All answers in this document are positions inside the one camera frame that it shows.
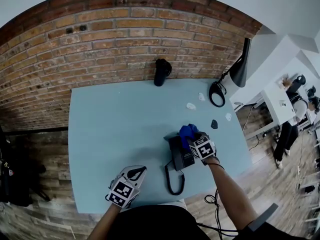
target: wooden floor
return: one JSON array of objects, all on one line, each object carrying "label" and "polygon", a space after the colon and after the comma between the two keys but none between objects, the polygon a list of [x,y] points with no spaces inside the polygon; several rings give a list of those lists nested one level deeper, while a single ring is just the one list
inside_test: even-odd
[{"label": "wooden floor", "polygon": [[[242,127],[250,109],[250,106],[246,106],[237,112]],[[270,120],[267,110],[253,109],[244,133],[253,132]],[[32,194],[33,205],[26,208],[4,204],[2,209],[0,204],[0,231],[10,240],[86,239],[102,214],[77,213],[69,171],[68,132],[21,135],[10,137],[10,140],[20,152],[45,165],[47,171],[41,175],[40,183],[52,200],[44,202]],[[249,139],[248,148],[257,143],[256,137]],[[314,159],[319,157],[313,148],[315,143],[315,135],[301,133],[291,148],[291,157],[283,158],[284,169],[279,170],[272,155],[274,142],[270,132],[259,141],[257,147],[250,150],[252,168],[236,179],[259,214],[276,203],[279,208],[268,222],[294,236],[308,236],[308,224],[303,220],[310,216],[308,206],[318,202],[318,194],[301,197],[296,191],[297,182],[304,175],[315,172]],[[299,165],[301,173],[297,176]],[[215,206],[204,202],[205,195],[203,193],[187,198],[187,208],[198,222],[216,226]],[[219,216],[224,229],[234,228],[223,207]],[[211,239],[218,239],[213,230],[203,230]]]}]

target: black telephone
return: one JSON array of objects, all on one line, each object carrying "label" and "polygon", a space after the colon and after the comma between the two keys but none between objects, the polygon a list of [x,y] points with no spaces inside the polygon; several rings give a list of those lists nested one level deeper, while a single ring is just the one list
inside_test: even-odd
[{"label": "black telephone", "polygon": [[[171,155],[172,155],[171,161],[173,162],[173,166],[176,171],[180,171],[181,169],[191,166],[195,163],[195,158],[192,152],[182,147],[180,136],[169,138],[168,142],[169,142]],[[181,176],[182,183],[181,183],[180,190],[178,192],[174,192],[171,188],[169,169],[168,169],[168,165],[171,163],[171,161],[164,167],[166,182],[167,182],[169,192],[174,196],[178,196],[184,191],[186,178],[182,172],[182,176]]]}]

